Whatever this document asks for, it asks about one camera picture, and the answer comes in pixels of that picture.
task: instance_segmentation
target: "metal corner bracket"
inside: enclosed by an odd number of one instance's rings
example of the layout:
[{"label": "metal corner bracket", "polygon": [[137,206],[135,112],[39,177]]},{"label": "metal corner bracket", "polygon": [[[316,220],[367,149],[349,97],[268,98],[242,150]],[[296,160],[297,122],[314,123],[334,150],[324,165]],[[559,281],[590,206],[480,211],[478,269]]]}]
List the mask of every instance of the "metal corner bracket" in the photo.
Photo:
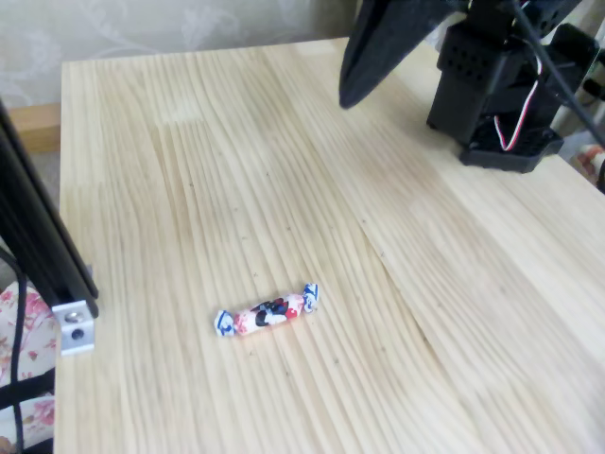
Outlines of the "metal corner bracket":
[{"label": "metal corner bracket", "polygon": [[60,325],[62,356],[95,348],[95,319],[85,300],[53,306],[52,311]]}]

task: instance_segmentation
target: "red and white wire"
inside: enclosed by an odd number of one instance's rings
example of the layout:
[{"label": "red and white wire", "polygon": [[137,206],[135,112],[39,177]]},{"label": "red and white wire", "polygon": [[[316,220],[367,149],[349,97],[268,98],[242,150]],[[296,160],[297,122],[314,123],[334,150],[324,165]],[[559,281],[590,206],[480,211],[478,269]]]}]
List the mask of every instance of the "red and white wire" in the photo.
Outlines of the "red and white wire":
[{"label": "red and white wire", "polygon": [[500,130],[500,120],[498,118],[498,115],[495,115],[493,118],[493,123],[495,125],[495,131],[498,133],[498,138],[500,139],[500,147],[504,151],[510,151],[517,143],[517,139],[519,138],[519,133],[521,132],[521,127],[523,126],[523,122],[526,119],[527,109],[529,109],[529,103],[531,102],[531,99],[533,98],[534,94],[536,93],[536,90],[538,89],[538,84],[540,83],[540,75],[542,74],[543,67],[542,67],[542,60],[540,60],[538,58],[538,56],[536,56],[536,62],[538,64],[538,77],[536,78],[536,81],[533,84],[533,87],[529,91],[529,95],[527,95],[526,102],[523,105],[523,110],[521,111],[521,115],[519,116],[519,121],[517,122],[517,126],[515,127],[514,133],[512,134],[512,137],[508,144],[506,143],[504,134]]}]

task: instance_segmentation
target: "wooden baseboard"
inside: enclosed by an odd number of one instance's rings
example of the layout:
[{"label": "wooden baseboard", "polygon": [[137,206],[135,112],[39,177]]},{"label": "wooden baseboard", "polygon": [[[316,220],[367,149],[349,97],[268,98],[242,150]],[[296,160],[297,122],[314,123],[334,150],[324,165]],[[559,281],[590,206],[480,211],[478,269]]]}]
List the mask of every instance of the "wooden baseboard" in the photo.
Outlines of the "wooden baseboard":
[{"label": "wooden baseboard", "polygon": [[61,147],[60,103],[11,109],[9,116],[28,152],[59,151]]}]

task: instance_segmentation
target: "wooden tabletop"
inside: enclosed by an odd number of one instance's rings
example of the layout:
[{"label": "wooden tabletop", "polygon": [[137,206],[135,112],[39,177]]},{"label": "wooden tabletop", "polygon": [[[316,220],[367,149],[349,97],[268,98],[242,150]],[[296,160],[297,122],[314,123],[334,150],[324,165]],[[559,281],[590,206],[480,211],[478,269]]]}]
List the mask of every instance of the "wooden tabletop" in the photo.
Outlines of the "wooden tabletop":
[{"label": "wooden tabletop", "polygon": [[[60,211],[101,298],[57,452],[605,449],[605,198],[559,157],[462,166],[425,44],[342,111],[345,44],[63,67]],[[316,313],[216,336],[307,281]]]}]

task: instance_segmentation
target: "candy wrapper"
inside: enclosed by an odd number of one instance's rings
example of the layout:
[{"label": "candy wrapper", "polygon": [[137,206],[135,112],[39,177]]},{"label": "candy wrapper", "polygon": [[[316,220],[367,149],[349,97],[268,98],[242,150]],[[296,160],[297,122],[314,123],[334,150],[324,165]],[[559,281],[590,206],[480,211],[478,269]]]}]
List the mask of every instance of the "candy wrapper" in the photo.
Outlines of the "candy wrapper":
[{"label": "candy wrapper", "polygon": [[302,295],[283,296],[266,301],[252,309],[237,312],[233,316],[226,310],[219,310],[215,318],[215,330],[219,336],[246,335],[259,329],[294,319],[305,312],[313,312],[320,298],[317,284],[304,286]]}]

